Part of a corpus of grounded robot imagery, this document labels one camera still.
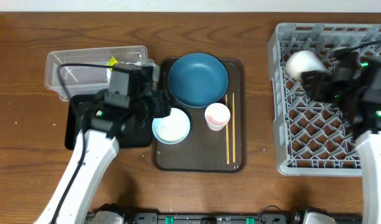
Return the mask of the green cup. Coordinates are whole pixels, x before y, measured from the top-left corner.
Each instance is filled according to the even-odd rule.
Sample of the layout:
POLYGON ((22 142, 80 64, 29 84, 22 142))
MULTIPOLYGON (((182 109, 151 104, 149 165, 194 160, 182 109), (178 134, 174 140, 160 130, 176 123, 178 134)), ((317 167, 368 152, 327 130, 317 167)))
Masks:
POLYGON ((285 72, 296 81, 302 80, 302 73, 311 71, 326 71, 324 64, 312 51, 296 52, 286 61, 285 72))

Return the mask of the yellow snack wrapper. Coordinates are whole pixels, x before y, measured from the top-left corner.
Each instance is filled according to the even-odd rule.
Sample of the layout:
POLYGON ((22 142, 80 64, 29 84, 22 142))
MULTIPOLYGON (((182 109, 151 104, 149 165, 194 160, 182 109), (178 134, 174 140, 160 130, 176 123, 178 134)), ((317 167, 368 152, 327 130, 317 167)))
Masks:
POLYGON ((119 61, 115 59, 114 57, 111 57, 109 61, 107 62, 106 66, 108 66, 109 71, 112 71, 113 70, 112 67, 116 65, 117 63, 119 63, 119 61))

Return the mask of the pink cup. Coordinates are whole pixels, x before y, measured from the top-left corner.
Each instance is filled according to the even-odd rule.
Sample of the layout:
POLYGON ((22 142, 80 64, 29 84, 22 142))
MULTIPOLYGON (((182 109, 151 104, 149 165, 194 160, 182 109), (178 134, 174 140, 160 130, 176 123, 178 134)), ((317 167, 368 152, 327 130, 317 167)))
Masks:
POLYGON ((205 109, 205 120, 213 131, 220 131, 230 120, 230 110, 225 104, 213 103, 205 109))

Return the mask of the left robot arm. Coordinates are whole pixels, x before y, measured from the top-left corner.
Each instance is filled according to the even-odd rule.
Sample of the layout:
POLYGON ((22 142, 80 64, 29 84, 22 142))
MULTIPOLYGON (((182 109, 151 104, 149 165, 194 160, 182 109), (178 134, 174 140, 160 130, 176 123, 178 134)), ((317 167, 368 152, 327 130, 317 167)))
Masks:
POLYGON ((101 90, 77 114, 75 148, 48 205, 37 223, 83 223, 101 178, 120 150, 119 136, 132 118, 164 118, 174 99, 166 90, 133 95, 101 90))

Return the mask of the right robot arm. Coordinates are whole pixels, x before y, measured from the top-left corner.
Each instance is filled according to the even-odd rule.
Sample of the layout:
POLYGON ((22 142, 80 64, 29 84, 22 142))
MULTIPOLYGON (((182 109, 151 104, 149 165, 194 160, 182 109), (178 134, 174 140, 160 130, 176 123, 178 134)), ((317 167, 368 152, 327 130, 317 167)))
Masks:
POLYGON ((381 59, 359 63, 350 52, 337 59, 334 73, 310 51, 294 61, 307 95, 337 106, 350 123, 362 168, 363 223, 381 223, 381 59))

